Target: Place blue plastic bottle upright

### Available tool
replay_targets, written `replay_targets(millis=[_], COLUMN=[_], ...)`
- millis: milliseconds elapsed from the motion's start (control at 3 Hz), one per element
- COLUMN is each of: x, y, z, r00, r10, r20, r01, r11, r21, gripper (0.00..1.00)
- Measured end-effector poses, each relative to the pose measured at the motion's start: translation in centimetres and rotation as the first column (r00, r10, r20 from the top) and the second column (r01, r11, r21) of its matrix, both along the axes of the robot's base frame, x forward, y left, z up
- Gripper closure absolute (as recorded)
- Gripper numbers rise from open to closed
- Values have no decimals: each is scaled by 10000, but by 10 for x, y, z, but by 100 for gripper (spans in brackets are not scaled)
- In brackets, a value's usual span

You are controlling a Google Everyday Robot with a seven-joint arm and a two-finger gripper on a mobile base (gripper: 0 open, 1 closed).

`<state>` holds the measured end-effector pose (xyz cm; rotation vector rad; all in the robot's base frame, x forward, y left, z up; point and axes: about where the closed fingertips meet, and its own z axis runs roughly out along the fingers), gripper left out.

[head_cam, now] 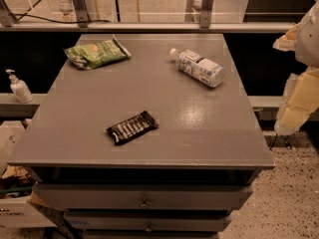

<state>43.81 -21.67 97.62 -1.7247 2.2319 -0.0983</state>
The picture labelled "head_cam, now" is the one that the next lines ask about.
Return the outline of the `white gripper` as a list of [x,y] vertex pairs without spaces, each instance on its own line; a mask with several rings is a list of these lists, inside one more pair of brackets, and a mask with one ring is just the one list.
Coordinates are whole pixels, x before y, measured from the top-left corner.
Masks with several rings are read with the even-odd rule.
[[279,135],[291,135],[319,109],[319,69],[316,68],[319,67],[319,1],[299,25],[273,43],[273,48],[283,52],[295,50],[296,60],[311,66],[301,75],[291,74],[284,88],[274,129]]

